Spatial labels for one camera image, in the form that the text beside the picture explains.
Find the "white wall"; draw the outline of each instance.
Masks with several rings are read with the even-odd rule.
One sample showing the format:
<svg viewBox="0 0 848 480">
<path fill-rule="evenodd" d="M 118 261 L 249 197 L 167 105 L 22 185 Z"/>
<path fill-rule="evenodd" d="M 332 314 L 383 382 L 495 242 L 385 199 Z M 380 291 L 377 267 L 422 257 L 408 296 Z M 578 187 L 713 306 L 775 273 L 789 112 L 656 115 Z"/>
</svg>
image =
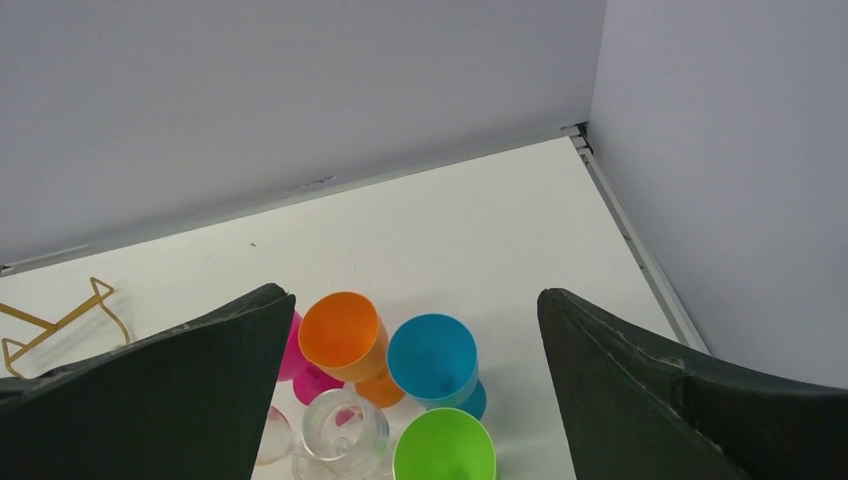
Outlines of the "white wall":
<svg viewBox="0 0 848 480">
<path fill-rule="evenodd" d="M 0 263 L 585 121 L 603 9 L 2 1 Z"/>
<path fill-rule="evenodd" d="M 848 2 L 609 0 L 590 132 L 712 351 L 848 387 Z"/>
</svg>

